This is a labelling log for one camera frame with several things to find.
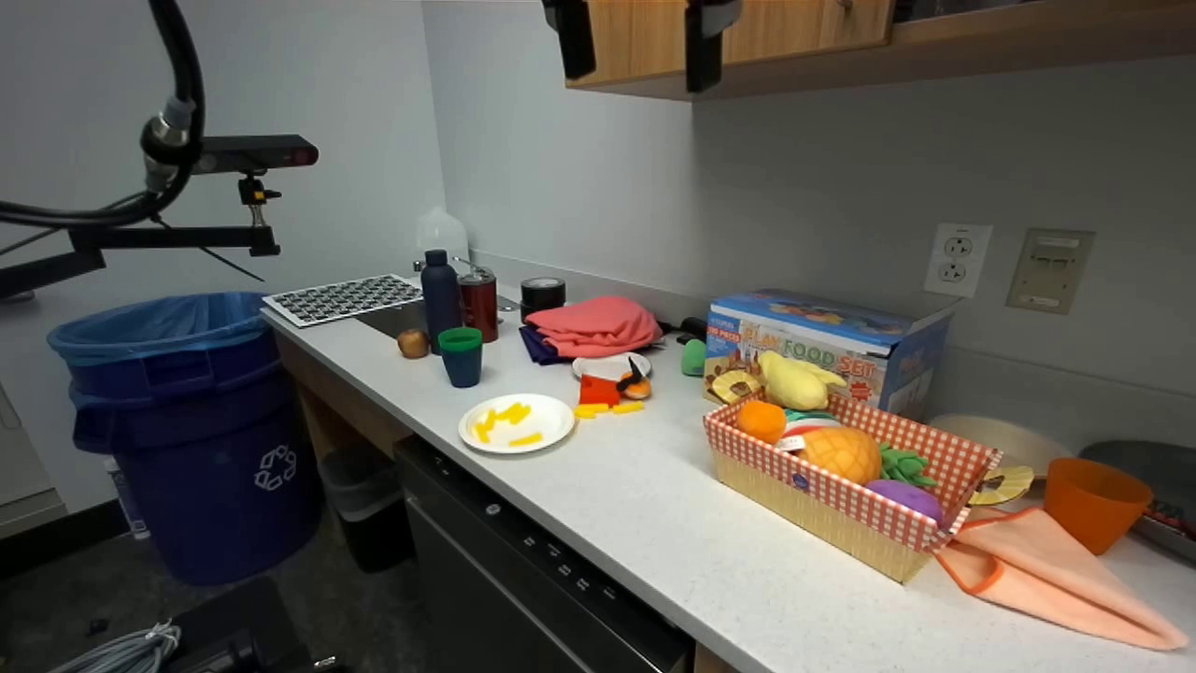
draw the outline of orange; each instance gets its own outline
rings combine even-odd
[[[735,426],[766,444],[778,444],[785,435],[785,406],[747,395],[735,412]]]
[[[823,426],[807,435],[807,447],[799,457],[848,481],[873,481],[883,475],[878,441],[852,426]]]

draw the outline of red container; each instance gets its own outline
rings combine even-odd
[[[497,280],[487,270],[464,272],[458,280],[458,318],[481,329],[481,339],[497,339]]]

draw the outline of bottle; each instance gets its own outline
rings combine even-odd
[[[471,265],[471,232],[453,214],[432,207],[413,224],[413,255],[426,259],[426,249],[444,249],[449,265],[464,270],[464,265]]]
[[[426,339],[432,353],[441,353],[438,338],[453,324],[464,324],[456,270],[449,265],[444,249],[426,249],[417,285],[421,285]]]

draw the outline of toy fruit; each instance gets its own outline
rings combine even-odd
[[[1022,464],[1005,464],[985,475],[966,498],[971,507],[989,507],[1022,498],[1035,486],[1035,471]]]
[[[768,399],[742,399],[735,426],[766,444],[778,444],[785,435],[785,406]]]
[[[758,370],[768,395],[785,406],[824,406],[828,386],[848,386],[841,373],[807,360],[785,360],[782,353],[763,353]]]
[[[711,395],[717,395],[722,402],[735,402],[742,395],[753,395],[763,390],[763,383],[750,370],[717,370],[705,383]]]
[[[941,505],[937,505],[937,498],[932,491],[919,491],[912,481],[894,481],[894,480],[873,480],[873,481],[867,481],[867,491],[873,491],[873,492],[883,492],[890,500],[900,500],[904,507],[922,511],[933,522],[941,522]]]
[[[679,373],[702,376],[705,370],[705,339],[682,339]]]
[[[857,426],[824,426],[807,435],[807,447],[799,457],[848,481],[873,481],[883,475],[878,441]]]
[[[426,338],[417,329],[397,333],[397,343],[400,343],[402,360],[421,360],[428,353]]]
[[[828,412],[785,412],[785,436],[778,441],[782,454],[796,457],[799,447],[807,447],[807,435],[823,429],[823,426],[841,426]]]

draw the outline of food box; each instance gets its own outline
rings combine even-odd
[[[945,329],[949,309],[909,318],[788,293],[740,293],[711,302],[705,373],[782,353],[836,370],[858,402],[919,419]]]
[[[841,426],[857,426],[894,447],[925,457],[925,480],[933,480],[932,492],[941,505],[941,522],[735,429],[735,402],[702,419],[715,480],[867,567],[904,582],[954,540],[954,530],[961,530],[966,518],[964,505],[999,464],[999,454],[852,399],[832,399],[832,414]]]

